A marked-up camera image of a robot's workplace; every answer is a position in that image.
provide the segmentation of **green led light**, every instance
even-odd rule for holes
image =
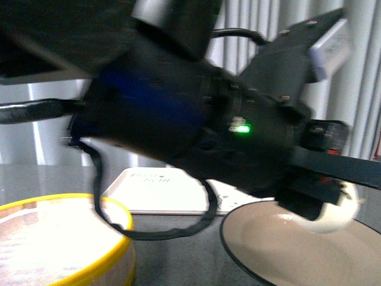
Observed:
[[[250,124],[244,124],[236,127],[236,132],[238,133],[249,133],[250,132],[251,125]]]

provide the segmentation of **beige plate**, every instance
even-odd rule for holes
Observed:
[[[220,235],[232,259],[268,285],[381,285],[381,235],[354,220],[342,231],[314,234],[263,201],[231,211]]]

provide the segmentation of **gray table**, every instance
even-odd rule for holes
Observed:
[[[121,172],[111,170],[110,184]],[[73,166],[0,165],[0,205],[40,195],[91,192],[93,169]],[[137,230],[185,227],[197,216],[135,215]],[[222,217],[200,234],[170,241],[136,241],[135,286],[253,285],[262,286],[241,270],[220,242]]]

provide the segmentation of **white curtain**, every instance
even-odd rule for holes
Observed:
[[[370,158],[380,132],[381,0],[226,0],[216,27],[257,30],[272,40],[291,24],[340,7],[346,8],[350,20],[354,51],[332,79],[307,85],[304,100],[315,109],[316,118],[342,120],[353,127],[346,155]],[[256,52],[247,39],[227,37],[211,42],[208,58],[236,74]],[[72,98],[83,84],[83,80],[72,80],[0,86],[0,102]],[[67,120],[0,125],[0,163],[89,165],[86,155],[61,144]],[[95,144],[115,167],[164,166],[125,150]]]

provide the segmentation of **black rim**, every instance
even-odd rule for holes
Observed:
[[[229,246],[227,245],[227,242],[226,240],[224,239],[224,235],[223,235],[223,226],[224,226],[224,223],[225,223],[225,220],[227,219],[227,217],[232,214],[234,211],[240,209],[241,207],[245,207],[245,206],[248,206],[250,204],[258,204],[258,203],[268,203],[268,202],[272,202],[272,201],[256,201],[256,202],[253,202],[253,203],[248,203],[248,204],[244,204],[240,207],[237,207],[236,209],[233,209],[231,210],[222,220],[221,222],[221,225],[220,225],[220,238],[221,238],[221,242],[222,242],[222,245],[223,247],[225,248],[225,251],[226,253],[230,256],[230,258],[240,267],[242,268],[247,274],[253,276],[255,279],[257,279],[258,281],[260,281],[261,283],[266,283],[268,286],[280,286],[280,285],[276,285],[274,283],[271,283],[270,281],[266,280],[265,278],[263,278],[262,276],[259,276],[257,273],[255,273],[254,271],[250,270],[248,267],[246,267],[230,250]],[[378,233],[381,235],[381,232],[375,230],[374,228],[371,228],[370,226],[366,225],[365,223],[362,223],[362,222],[359,222],[360,224],[366,226],[367,228],[371,229],[372,231]]]

